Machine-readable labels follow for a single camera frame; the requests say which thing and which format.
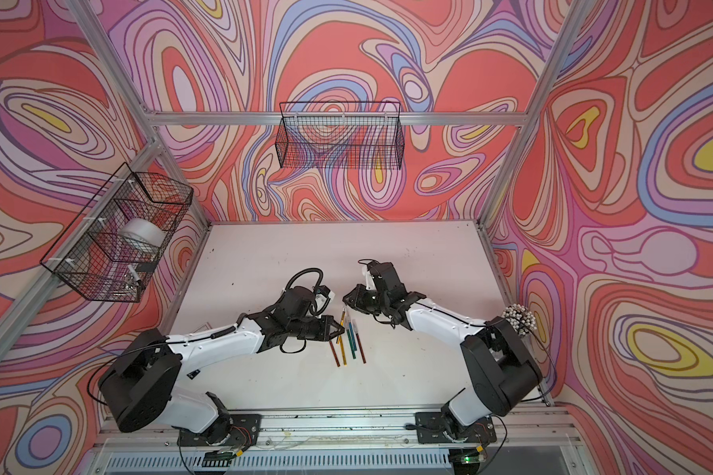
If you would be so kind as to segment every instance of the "aluminum rail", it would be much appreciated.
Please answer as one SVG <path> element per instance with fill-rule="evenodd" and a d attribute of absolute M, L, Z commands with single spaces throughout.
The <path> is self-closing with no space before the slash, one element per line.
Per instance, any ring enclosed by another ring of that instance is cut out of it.
<path fill-rule="evenodd" d="M 291 112 L 294 116 L 380 116 L 382 112 Z M 146 112 L 159 125 L 278 125 L 280 112 Z M 525 112 L 402 112 L 401 125 L 524 125 Z"/>

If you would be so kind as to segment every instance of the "white tabletop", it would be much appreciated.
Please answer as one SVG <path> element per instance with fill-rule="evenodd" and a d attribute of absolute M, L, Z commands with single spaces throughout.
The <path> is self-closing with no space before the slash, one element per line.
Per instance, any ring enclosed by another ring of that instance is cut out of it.
<path fill-rule="evenodd" d="M 329 315 L 341 316 L 341 299 L 363 283 L 361 258 L 394 263 L 409 291 L 475 318 L 491 319 L 504 302 L 471 222 L 247 224 L 213 226 L 171 333 L 234 322 L 241 312 L 273 303 L 295 272 L 324 271 L 336 293 Z M 296 284 L 311 287 L 310 274 Z M 310 341 L 299 354 L 277 348 L 208 366 L 193 391 L 217 394 L 229 409 L 395 407 L 443 404 L 469 385 L 458 347 L 435 338 L 379 325 L 351 311 L 367 364 L 352 359 L 338 368 L 329 344 Z M 300 348 L 289 338 L 285 349 Z M 336 347 L 339 360 L 341 351 Z"/>

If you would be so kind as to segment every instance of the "blue pen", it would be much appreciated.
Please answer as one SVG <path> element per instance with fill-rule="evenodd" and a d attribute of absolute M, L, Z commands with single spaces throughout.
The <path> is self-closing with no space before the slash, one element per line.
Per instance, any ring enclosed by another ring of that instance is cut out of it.
<path fill-rule="evenodd" d="M 349 317 L 349 333 L 351 334 L 351 338 L 349 338 L 349 342 L 351 343 L 351 356 L 352 358 L 356 359 L 357 343 L 354 340 L 354 328 L 351 326 L 351 317 Z"/>

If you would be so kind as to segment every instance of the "metal bar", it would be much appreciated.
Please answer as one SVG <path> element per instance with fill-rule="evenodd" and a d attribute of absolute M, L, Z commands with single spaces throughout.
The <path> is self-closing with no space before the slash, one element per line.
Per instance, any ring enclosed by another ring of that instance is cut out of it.
<path fill-rule="evenodd" d="M 166 309 L 166 315 L 161 319 L 159 324 L 159 331 L 166 335 L 172 332 L 172 325 L 174 325 L 174 320 L 177 318 L 177 312 L 182 305 L 182 300 L 185 299 L 185 292 L 190 286 L 190 281 L 193 279 L 193 274 L 195 274 L 195 269 L 198 267 L 198 262 L 200 261 L 200 256 L 204 253 L 204 247 L 206 247 L 206 242 L 209 239 L 209 234 L 211 233 L 211 228 L 203 234 L 198 243 L 198 249 L 193 253 L 190 259 L 190 265 L 185 276 L 177 287 L 177 293 L 174 295 L 174 299 L 169 305 L 169 309 Z"/>
<path fill-rule="evenodd" d="M 147 168 L 156 151 L 157 146 L 155 146 L 153 142 L 149 142 L 145 148 L 138 152 L 132 161 L 132 169 Z M 87 216 L 95 216 L 98 214 L 103 207 L 108 204 L 109 200 L 122 184 L 123 182 L 114 182 L 90 209 Z M 63 244 L 58 247 L 58 251 L 54 256 L 66 255 L 71 249 L 71 246 L 76 243 L 90 224 L 92 224 L 92 221 L 86 220 L 77 226 Z M 36 276 L 27 285 L 27 288 L 21 292 L 19 297 L 13 300 L 13 304 L 11 304 L 8 310 L 0 317 L 0 361 L 3 360 L 5 354 L 13 347 L 24 330 L 27 329 L 29 323 L 35 318 L 37 313 L 50 298 L 50 295 L 53 294 L 53 291 L 60 284 L 60 279 L 51 274 L 43 266 L 38 266 Z"/>
<path fill-rule="evenodd" d="M 417 435 L 414 431 L 407 431 L 404 425 L 414 423 L 415 412 L 427 410 L 438 410 L 438 407 L 243 412 L 261 414 L 258 447 L 252 450 L 264 450 L 291 444 L 301 449 L 413 447 L 417 446 Z M 494 423 L 501 434 L 498 421 Z M 507 445 L 583 445 L 574 419 L 559 407 L 519 404 L 504 417 L 504 423 L 508 430 Z M 106 422 L 95 444 L 100 446 L 115 442 L 128 450 L 146 450 L 151 446 L 161 450 L 164 445 L 160 439 L 173 439 L 176 433 L 169 426 L 151 424 L 140 431 L 122 434 L 114 424 Z M 465 445 L 448 443 L 438 446 L 452 448 Z"/>
<path fill-rule="evenodd" d="M 297 113 L 299 116 L 322 115 Z M 377 112 L 345 112 L 345 115 L 382 116 Z M 148 112 L 146 116 L 151 126 L 278 125 L 282 119 L 279 112 Z M 526 112 L 402 112 L 400 115 L 401 125 L 523 125 L 527 118 Z"/>
<path fill-rule="evenodd" d="M 544 70 L 541 73 L 536 89 L 532 95 L 531 102 L 528 104 L 527 114 L 528 119 L 523 124 L 519 133 L 513 138 L 513 142 L 509 146 L 509 152 L 505 156 L 505 162 L 502 168 L 496 174 L 494 183 L 491 185 L 491 191 L 486 196 L 483 209 L 477 218 L 478 226 L 483 226 L 489 219 L 490 214 L 494 211 L 494 204 L 499 200 L 499 196 L 505 191 L 512 178 L 515 167 L 525 152 L 525 147 L 528 141 L 535 132 L 539 116 L 544 104 L 547 103 L 549 93 L 552 91 L 557 77 L 562 71 L 562 66 L 570 53 L 573 43 L 576 41 L 581 25 L 583 25 L 586 15 L 589 14 L 594 6 L 595 0 L 575 0 L 570 5 L 570 10 L 566 15 L 565 21 L 562 23 L 560 33 L 557 35 L 557 40 L 550 53 L 549 60 L 544 65 Z"/>
<path fill-rule="evenodd" d="M 115 87 L 123 96 L 124 102 L 127 104 L 134 121 L 140 126 L 146 137 L 153 139 L 162 148 L 163 160 L 161 160 L 161 164 L 164 166 L 166 172 L 172 178 L 189 184 L 177 164 L 175 157 L 172 155 L 171 150 L 164 144 L 161 134 L 148 120 L 145 102 L 140 98 L 132 79 L 129 77 L 129 74 L 126 73 L 122 62 L 119 61 L 118 54 L 108 34 L 106 34 L 103 29 L 103 24 L 100 23 L 98 16 L 93 12 L 89 2 L 87 0 L 67 0 L 67 5 L 71 13 L 74 14 L 76 24 L 79 25 L 87 42 L 98 56 L 106 78 L 114 83 Z M 199 203 L 194 202 L 191 204 L 191 210 L 199 226 L 206 230 L 208 228 L 208 220 L 206 219 L 203 207 Z"/>
<path fill-rule="evenodd" d="M 460 219 L 460 220 L 444 220 L 444 223 L 474 223 L 471 219 Z M 365 223 L 438 223 L 434 220 L 331 220 L 331 221 L 303 221 L 303 220 L 288 220 L 288 221 L 214 221 L 211 226 L 246 226 L 246 225 L 259 225 L 259 226 L 279 226 L 283 224 L 312 224 L 312 225 L 328 225 L 328 224 L 365 224 Z"/>

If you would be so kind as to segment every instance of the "marker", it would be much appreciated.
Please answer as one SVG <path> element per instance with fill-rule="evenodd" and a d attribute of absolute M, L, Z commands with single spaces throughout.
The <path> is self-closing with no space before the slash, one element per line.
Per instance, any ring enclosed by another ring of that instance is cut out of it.
<path fill-rule="evenodd" d="M 343 327 L 343 323 L 344 323 L 345 319 L 346 319 L 346 309 L 343 309 L 343 313 L 341 314 L 341 327 Z M 346 350 L 343 349 L 343 338 L 341 338 L 342 336 L 343 336 L 342 334 L 338 335 L 338 343 L 341 344 L 341 356 L 343 357 L 343 365 L 346 366 L 349 363 L 346 362 Z"/>
<path fill-rule="evenodd" d="M 330 340 L 329 344 L 330 344 L 330 350 L 333 352 L 333 357 L 335 358 L 335 366 L 340 368 L 341 364 L 338 362 L 338 355 L 335 354 L 335 347 L 333 347 L 333 340 Z"/>
<path fill-rule="evenodd" d="M 360 353 L 360 355 L 362 355 L 362 363 L 367 364 L 367 359 L 364 357 L 364 350 L 362 349 L 362 340 L 359 337 L 359 328 L 357 328 L 356 322 L 353 322 L 353 327 L 354 327 L 354 336 L 356 336 L 356 343 L 359 345 L 359 353 Z"/>
<path fill-rule="evenodd" d="M 351 357 L 353 359 L 357 358 L 357 353 L 354 350 L 354 340 L 353 340 L 353 334 L 351 332 L 351 319 L 349 320 L 349 328 L 346 329 L 346 336 L 349 337 L 349 346 L 351 347 Z"/>

